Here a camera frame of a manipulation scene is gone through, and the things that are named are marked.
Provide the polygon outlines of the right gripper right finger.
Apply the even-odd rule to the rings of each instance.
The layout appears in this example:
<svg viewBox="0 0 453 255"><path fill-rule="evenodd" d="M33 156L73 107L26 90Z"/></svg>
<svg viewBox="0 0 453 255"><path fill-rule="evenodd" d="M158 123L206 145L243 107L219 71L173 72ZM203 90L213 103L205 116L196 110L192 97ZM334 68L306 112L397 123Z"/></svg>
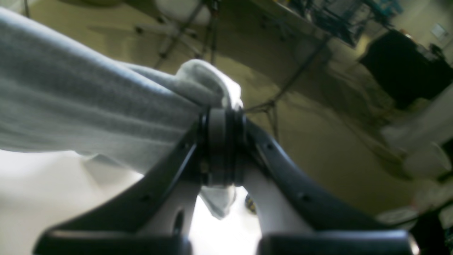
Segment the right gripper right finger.
<svg viewBox="0 0 453 255"><path fill-rule="evenodd" d="M256 205L258 255L418 255L408 231L388 227L328 193L243 112L226 112L229 177Z"/></svg>

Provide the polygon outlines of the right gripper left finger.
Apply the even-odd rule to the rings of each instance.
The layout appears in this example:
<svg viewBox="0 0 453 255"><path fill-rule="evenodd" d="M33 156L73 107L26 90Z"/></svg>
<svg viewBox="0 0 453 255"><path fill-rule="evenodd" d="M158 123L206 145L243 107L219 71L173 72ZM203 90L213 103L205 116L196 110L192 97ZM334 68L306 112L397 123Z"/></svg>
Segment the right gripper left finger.
<svg viewBox="0 0 453 255"><path fill-rule="evenodd" d="M44 231L34 255L191 255L203 186L223 185L225 110L203 114L140 181L81 216Z"/></svg>

